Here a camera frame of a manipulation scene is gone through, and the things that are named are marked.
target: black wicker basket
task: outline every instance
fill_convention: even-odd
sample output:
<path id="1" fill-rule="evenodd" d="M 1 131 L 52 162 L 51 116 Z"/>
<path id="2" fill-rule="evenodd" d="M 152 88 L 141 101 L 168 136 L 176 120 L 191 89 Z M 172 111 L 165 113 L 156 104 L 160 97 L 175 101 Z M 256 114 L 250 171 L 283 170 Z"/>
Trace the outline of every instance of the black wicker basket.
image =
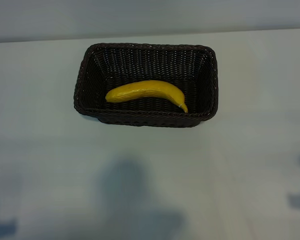
<path id="1" fill-rule="evenodd" d="M 185 95 L 188 113 L 166 99 L 145 97 L 109 103 L 116 87 L 161 80 Z M 74 108 L 106 124 L 185 128 L 212 118 L 218 109 L 215 52 L 201 45 L 99 43 L 83 58 L 74 91 Z"/>

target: basket bottom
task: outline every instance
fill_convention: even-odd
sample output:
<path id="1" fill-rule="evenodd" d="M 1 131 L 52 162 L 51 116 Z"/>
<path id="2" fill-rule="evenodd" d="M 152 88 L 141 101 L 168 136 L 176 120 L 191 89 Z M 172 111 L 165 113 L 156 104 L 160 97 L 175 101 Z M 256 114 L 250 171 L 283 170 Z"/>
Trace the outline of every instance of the basket bottom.
<path id="1" fill-rule="evenodd" d="M 163 128 L 191 128 L 197 126 L 201 121 L 175 121 L 175 120 L 149 120 L 149 119 L 118 119 L 112 117 L 98 117 L 98 120 L 104 124 L 127 125 L 127 126 L 149 126 Z"/>

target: white table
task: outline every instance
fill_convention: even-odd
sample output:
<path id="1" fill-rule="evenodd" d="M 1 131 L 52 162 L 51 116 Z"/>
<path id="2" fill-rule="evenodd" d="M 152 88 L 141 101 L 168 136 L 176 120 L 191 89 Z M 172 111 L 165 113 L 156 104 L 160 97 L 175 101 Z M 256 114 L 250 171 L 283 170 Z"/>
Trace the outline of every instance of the white table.
<path id="1" fill-rule="evenodd" d="M 211 47 L 216 116 L 81 116 L 79 66 L 101 42 Z M 300 240 L 300 29 L 0 43 L 0 222 L 15 240 Z"/>

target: banana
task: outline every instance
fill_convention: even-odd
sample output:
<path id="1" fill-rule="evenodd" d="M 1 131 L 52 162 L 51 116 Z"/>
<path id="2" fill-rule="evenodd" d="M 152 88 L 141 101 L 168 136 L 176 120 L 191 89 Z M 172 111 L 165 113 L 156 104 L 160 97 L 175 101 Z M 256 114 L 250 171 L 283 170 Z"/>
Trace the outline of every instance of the banana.
<path id="1" fill-rule="evenodd" d="M 171 83 L 159 80 L 139 81 L 116 87 L 106 94 L 105 99 L 109 103 L 121 103 L 145 97 L 167 99 L 185 113 L 188 112 L 184 93 Z"/>

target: basket rim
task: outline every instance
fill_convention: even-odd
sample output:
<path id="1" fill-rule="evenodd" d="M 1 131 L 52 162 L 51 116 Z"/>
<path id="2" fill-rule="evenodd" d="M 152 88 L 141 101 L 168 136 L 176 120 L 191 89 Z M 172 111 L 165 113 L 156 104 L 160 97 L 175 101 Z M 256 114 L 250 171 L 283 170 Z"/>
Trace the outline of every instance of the basket rim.
<path id="1" fill-rule="evenodd" d="M 145 111 L 145 110 L 114 110 L 114 109 L 101 109 L 101 108 L 88 108 L 83 105 L 78 96 L 79 86 L 81 85 L 80 79 L 86 72 L 88 66 L 88 61 L 92 53 L 99 48 L 119 48 L 119 49 L 152 49 L 152 50 L 162 50 L 166 51 L 169 48 L 172 51 L 176 50 L 203 50 L 210 54 L 212 64 L 215 69 L 214 79 L 214 91 L 212 93 L 213 100 L 209 110 L 199 113 L 184 113 L 184 112 L 169 112 L 169 111 Z M 218 86 L 218 68 L 215 52 L 208 46 L 203 45 L 188 45 L 188 44 L 149 44 L 149 43 L 97 43 L 91 45 L 85 52 L 83 60 L 80 65 L 79 74 L 75 84 L 74 90 L 74 108 L 82 115 L 93 114 L 96 117 L 125 117 L 125 118 L 160 118 L 160 119 L 176 119 L 176 120 L 200 120 L 205 121 L 211 119 L 218 110 L 218 95 L 219 95 L 219 86 Z"/>

